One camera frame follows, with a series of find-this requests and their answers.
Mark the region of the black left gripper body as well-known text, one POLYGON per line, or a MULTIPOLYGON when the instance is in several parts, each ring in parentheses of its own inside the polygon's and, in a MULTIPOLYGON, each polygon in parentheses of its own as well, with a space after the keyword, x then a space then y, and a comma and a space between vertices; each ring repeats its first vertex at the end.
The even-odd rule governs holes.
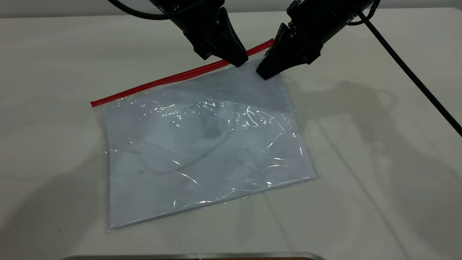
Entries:
MULTIPOLYGON (((173 13, 189 7, 198 2, 198 0, 150 0, 162 13, 173 13)), ((171 21, 182 30, 188 28, 206 31, 208 34, 208 7, 222 7, 224 0, 206 0, 198 7, 193 8, 186 13, 179 14, 171 21)))

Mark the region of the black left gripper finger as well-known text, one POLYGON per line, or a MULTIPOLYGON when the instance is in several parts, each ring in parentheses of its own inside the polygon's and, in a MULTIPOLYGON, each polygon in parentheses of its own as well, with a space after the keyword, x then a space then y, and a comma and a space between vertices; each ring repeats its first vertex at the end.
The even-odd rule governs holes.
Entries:
POLYGON ((183 34, 202 59, 216 56, 234 66, 240 66, 240 39, 232 28, 225 27, 211 35, 207 35, 206 31, 188 28, 183 34))
POLYGON ((208 57, 216 56, 234 66, 248 61, 248 55, 229 19, 226 8, 208 7, 208 57))

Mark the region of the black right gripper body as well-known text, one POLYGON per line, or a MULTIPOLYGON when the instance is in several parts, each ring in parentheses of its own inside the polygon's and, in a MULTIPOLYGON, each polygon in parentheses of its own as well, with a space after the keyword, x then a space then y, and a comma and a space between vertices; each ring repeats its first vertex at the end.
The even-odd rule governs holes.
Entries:
POLYGON ((300 55, 320 52, 323 45, 373 0, 295 0, 287 8, 294 49, 300 55))

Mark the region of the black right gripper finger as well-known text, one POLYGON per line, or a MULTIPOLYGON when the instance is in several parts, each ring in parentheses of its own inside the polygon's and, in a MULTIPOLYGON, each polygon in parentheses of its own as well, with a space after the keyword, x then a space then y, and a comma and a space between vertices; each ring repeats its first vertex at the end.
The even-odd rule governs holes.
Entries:
POLYGON ((289 67, 291 68, 303 64, 312 64, 320 56, 322 46, 292 46, 290 50, 292 58, 289 67))
POLYGON ((279 27, 274 44, 259 63, 256 72, 264 80, 306 63, 306 58, 299 52, 299 42, 292 30, 284 23, 279 27))

